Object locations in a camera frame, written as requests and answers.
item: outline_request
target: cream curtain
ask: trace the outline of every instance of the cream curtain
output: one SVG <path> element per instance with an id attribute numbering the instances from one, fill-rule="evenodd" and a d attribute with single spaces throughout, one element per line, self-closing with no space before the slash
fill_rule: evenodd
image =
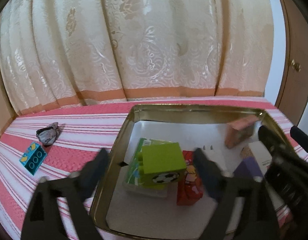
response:
<path id="1" fill-rule="evenodd" d="M 19 114 L 179 96 L 262 95 L 269 0 L 10 0 L 0 68 Z"/>

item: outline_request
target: lego brick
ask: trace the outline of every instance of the lego brick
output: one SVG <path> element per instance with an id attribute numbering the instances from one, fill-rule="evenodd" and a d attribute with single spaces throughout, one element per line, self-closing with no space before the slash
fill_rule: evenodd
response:
<path id="1" fill-rule="evenodd" d="M 138 163 L 140 181 L 145 186 L 179 181 L 186 169 L 178 143 L 143 146 Z"/>
<path id="2" fill-rule="evenodd" d="M 43 150 L 41 145 L 36 142 L 32 142 L 25 153 L 22 155 L 20 163 L 32 175 L 34 175 L 46 156 L 47 153 Z"/>
<path id="3" fill-rule="evenodd" d="M 140 138 L 134 156 L 129 164 L 125 180 L 123 182 L 123 186 L 126 190 L 138 192 L 143 195 L 167 197 L 166 184 L 160 184 L 154 186 L 140 185 L 139 184 L 140 175 L 138 173 L 138 153 L 141 152 L 142 147 L 145 145 L 166 144 L 166 143 L 171 143 L 171 142 Z"/>
<path id="4" fill-rule="evenodd" d="M 191 206 L 203 197 L 201 190 L 201 179 L 198 177 L 196 169 L 193 165 L 193 152 L 183 151 L 186 162 L 185 177 L 178 182 L 177 200 L 178 206 Z"/>

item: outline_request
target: brass door knob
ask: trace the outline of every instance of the brass door knob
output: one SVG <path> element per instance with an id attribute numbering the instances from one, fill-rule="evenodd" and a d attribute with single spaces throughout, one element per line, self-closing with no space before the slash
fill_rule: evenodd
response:
<path id="1" fill-rule="evenodd" d="M 296 70 L 297 72 L 301 70 L 301 65 L 298 62 L 296 62 L 294 59 L 291 61 L 290 65 L 292 69 Z"/>

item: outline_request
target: wooden door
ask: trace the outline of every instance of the wooden door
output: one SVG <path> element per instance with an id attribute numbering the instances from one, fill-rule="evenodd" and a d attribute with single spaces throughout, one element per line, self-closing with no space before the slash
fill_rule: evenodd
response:
<path id="1" fill-rule="evenodd" d="M 281 0 L 286 25 L 286 62 L 276 106 L 298 125 L 308 101 L 308 24 L 292 0 Z"/>

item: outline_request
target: bed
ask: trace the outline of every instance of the bed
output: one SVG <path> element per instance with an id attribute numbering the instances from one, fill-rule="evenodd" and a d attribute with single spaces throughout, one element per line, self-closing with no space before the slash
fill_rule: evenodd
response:
<path id="1" fill-rule="evenodd" d="M 185 103 L 204 105 L 229 105 L 266 109 L 290 139 L 297 154 L 308 161 L 308 154 L 290 138 L 292 123 L 264 98 L 255 97 L 208 97 L 181 98 L 168 101 L 135 101 L 76 108 L 56 109 L 48 112 L 18 117 L 0 138 L 0 223 L 14 240 L 20 239 L 23 219 L 32 192 L 40 177 L 58 179 L 79 170 L 94 158 L 101 147 L 110 150 L 127 113 L 135 104 Z M 34 176 L 19 163 L 23 152 L 32 141 L 38 142 L 35 131 L 52 122 L 59 122 L 60 137 L 46 148 L 48 156 Z M 58 200 L 59 209 L 68 237 L 77 240 L 66 200 Z M 92 198 L 84 205 L 91 207 Z M 281 209 L 278 218 L 284 222 L 287 209 Z M 104 239 L 117 236 L 100 231 Z"/>

